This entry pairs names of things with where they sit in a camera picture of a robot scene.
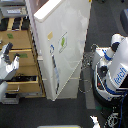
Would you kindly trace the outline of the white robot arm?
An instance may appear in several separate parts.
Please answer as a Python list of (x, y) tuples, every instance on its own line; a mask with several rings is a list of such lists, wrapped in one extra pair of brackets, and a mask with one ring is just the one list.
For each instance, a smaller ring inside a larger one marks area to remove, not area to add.
[(13, 61), (9, 59), (9, 51), (12, 47), (13, 44), (9, 42), (0, 51), (0, 102), (3, 100), (8, 87), (7, 80), (11, 80), (19, 68), (20, 56), (18, 54), (14, 56)]

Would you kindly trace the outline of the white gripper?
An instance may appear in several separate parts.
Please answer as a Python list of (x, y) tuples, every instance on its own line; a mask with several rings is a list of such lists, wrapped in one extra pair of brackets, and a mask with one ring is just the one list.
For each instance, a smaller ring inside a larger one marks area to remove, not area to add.
[(9, 59), (9, 51), (12, 49), (13, 44), (9, 42), (8, 44), (4, 45), (2, 47), (2, 55), (3, 59), (0, 60), (0, 80), (6, 81), (11, 80), (12, 77), (15, 75), (16, 70), (19, 68), (19, 56), (15, 56), (14, 60), (7, 64), (6, 62), (10, 62)]

